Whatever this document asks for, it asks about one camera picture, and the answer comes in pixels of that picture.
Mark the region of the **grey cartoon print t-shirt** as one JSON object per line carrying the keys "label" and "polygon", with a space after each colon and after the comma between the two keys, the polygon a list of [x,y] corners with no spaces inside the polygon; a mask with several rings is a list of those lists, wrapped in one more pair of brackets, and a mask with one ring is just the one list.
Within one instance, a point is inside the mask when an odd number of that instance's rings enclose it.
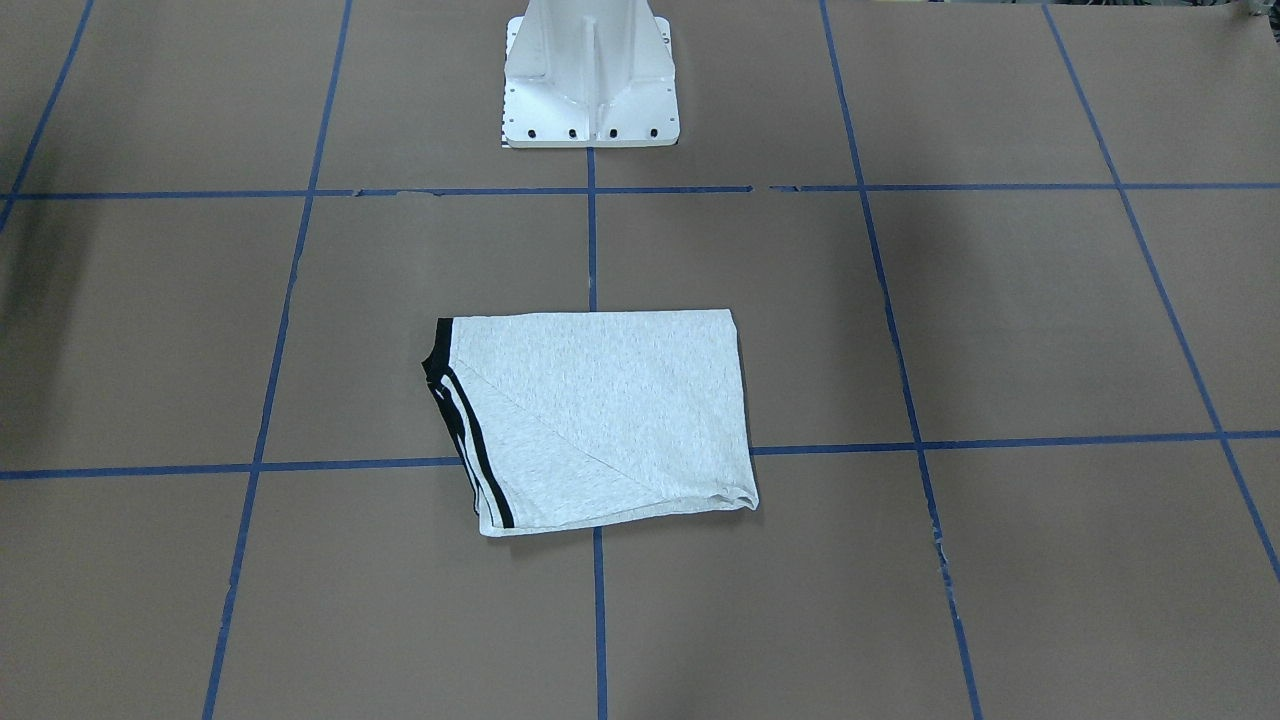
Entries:
{"label": "grey cartoon print t-shirt", "polygon": [[727,309],[442,316],[422,370],[481,536],[759,507]]}

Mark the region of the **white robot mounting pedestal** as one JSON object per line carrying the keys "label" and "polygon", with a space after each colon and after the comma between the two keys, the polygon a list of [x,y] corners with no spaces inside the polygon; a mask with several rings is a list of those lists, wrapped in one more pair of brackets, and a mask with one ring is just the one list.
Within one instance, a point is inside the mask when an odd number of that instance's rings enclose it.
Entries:
{"label": "white robot mounting pedestal", "polygon": [[648,1],[530,1],[506,24],[500,141],[648,149],[681,135],[671,24]]}

